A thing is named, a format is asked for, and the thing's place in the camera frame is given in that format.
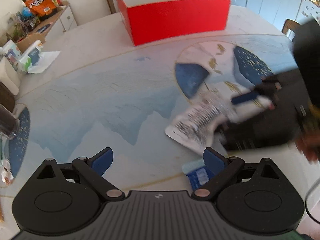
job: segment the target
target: blue globe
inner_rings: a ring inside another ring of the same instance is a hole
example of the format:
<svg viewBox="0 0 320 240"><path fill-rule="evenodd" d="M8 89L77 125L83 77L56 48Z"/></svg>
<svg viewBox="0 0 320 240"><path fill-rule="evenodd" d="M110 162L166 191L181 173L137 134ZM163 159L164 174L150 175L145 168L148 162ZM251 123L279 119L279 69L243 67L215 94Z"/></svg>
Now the blue globe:
<svg viewBox="0 0 320 240"><path fill-rule="evenodd" d="M32 12L30 11L30 9L26 6L23 7L22 9L22 15L25 17L25 18L29 18L31 16L33 16Z"/></svg>

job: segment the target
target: transparent cup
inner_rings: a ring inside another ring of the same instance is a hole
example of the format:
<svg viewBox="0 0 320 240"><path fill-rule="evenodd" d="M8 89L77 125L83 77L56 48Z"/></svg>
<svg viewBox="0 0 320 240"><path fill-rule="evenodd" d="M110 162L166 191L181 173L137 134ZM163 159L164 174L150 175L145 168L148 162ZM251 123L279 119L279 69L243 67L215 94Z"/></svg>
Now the transparent cup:
<svg viewBox="0 0 320 240"><path fill-rule="evenodd" d="M11 140L17 135L19 127L19 119L0 104L0 134Z"/></svg>

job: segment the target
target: logo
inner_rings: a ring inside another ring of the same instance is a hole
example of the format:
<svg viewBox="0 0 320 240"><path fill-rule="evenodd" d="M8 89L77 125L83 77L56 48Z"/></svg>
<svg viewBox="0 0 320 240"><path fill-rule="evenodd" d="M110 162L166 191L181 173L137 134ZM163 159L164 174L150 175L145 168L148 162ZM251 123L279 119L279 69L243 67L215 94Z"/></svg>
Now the logo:
<svg viewBox="0 0 320 240"><path fill-rule="evenodd" d="M163 198L164 195L162 195L162 194L159 193L159 194L155 195L154 197L157 198L157 199L160 199L160 198Z"/></svg>

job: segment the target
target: ribbed gray panel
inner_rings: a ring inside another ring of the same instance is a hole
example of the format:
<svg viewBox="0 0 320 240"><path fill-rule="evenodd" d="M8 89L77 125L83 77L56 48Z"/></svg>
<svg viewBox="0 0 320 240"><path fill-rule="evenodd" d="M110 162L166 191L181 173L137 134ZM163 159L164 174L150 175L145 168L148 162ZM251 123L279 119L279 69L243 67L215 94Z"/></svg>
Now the ribbed gray panel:
<svg viewBox="0 0 320 240"><path fill-rule="evenodd" d="M100 216L78 232L56 237L22 232L14 240L301 240L295 232L253 236L232 228L209 202L186 191L132 191L129 198L108 203Z"/></svg>

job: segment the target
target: red snack package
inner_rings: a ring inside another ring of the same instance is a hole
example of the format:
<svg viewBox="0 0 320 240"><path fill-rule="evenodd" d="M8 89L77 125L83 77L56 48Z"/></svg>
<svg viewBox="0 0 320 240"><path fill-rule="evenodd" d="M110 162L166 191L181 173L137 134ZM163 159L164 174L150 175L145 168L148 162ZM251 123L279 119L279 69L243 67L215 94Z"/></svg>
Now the red snack package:
<svg viewBox="0 0 320 240"><path fill-rule="evenodd" d="M23 0L30 11L44 21L55 15L58 10L52 0Z"/></svg>

